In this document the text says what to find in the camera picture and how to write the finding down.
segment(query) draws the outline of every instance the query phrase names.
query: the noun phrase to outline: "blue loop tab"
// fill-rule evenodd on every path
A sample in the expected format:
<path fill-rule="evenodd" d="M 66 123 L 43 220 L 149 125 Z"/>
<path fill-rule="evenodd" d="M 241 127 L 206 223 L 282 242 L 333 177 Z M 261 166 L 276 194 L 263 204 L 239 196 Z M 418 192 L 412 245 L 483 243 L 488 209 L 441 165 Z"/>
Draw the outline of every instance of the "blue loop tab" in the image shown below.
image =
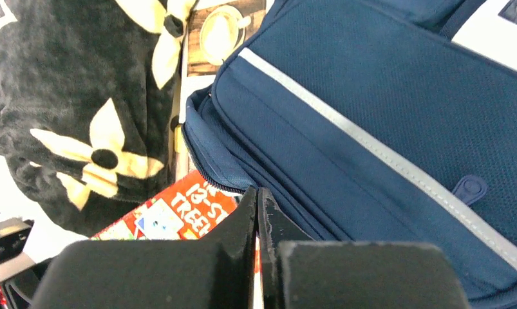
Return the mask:
<path fill-rule="evenodd" d="M 459 180 L 452 193 L 463 203 L 470 206 L 487 193 L 487 183 L 478 176 L 467 175 Z"/>

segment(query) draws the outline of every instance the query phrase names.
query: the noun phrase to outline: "cup handle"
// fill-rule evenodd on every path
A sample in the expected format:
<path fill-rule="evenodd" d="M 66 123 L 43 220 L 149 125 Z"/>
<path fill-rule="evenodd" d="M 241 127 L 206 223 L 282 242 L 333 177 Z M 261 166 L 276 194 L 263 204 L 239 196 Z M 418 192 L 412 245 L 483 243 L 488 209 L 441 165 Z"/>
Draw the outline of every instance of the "cup handle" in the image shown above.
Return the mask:
<path fill-rule="evenodd" d="M 245 16 L 244 18 L 240 19 L 238 21 L 238 28 L 239 29 L 243 29 L 243 28 L 246 28 L 250 25 L 250 16 Z"/>

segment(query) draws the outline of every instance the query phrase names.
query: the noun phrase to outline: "black circle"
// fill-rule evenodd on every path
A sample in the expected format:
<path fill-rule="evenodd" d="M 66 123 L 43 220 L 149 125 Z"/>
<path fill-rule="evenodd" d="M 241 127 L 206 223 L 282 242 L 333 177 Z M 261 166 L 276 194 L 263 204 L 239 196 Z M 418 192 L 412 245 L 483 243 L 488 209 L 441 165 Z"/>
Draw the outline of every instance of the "black circle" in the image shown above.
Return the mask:
<path fill-rule="evenodd" d="M 113 169 L 118 166 L 118 157 L 108 149 L 97 149 L 94 151 L 91 154 L 91 161 L 105 169 Z"/>

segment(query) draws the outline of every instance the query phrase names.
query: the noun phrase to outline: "white stripe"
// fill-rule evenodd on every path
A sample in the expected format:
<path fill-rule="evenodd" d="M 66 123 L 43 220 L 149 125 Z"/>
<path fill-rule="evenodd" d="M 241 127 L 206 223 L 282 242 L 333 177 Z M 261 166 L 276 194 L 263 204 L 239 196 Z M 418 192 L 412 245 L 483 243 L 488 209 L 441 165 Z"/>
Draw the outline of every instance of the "white stripe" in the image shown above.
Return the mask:
<path fill-rule="evenodd" d="M 291 79 L 288 75 L 279 71 L 267 61 L 260 58 L 260 56 L 253 53 L 250 49 L 245 48 L 241 50 L 239 56 L 280 83 L 284 88 L 321 114 L 321 116 L 328 119 L 332 124 L 356 140 L 379 160 L 383 161 L 402 177 L 430 196 L 478 239 L 517 270 L 517 247 L 489 226 L 472 209 L 451 194 L 451 192 L 427 173 L 382 144 L 365 130 L 345 118 L 334 108 L 330 107 L 327 103 Z"/>

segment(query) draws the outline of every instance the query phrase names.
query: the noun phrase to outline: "black blanket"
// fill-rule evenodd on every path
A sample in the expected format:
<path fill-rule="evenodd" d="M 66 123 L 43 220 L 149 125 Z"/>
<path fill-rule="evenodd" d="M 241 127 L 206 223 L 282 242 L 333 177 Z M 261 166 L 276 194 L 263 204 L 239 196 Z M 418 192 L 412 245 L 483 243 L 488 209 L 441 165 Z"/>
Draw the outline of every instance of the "black blanket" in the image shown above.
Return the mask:
<path fill-rule="evenodd" d="M 56 224 L 90 236 L 167 187 L 195 1 L 0 0 L 0 155 Z"/>

